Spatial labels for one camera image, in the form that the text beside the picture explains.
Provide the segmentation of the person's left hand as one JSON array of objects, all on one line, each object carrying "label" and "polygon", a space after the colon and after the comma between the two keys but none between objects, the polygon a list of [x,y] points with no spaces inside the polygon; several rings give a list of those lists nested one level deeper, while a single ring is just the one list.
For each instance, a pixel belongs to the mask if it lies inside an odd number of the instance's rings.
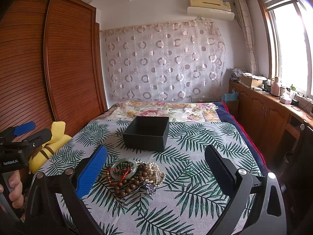
[{"label": "person's left hand", "polygon": [[21,182],[20,172],[14,171],[7,180],[9,186],[13,189],[9,198],[14,209],[20,209],[24,204],[24,196],[22,194],[23,185]]}]

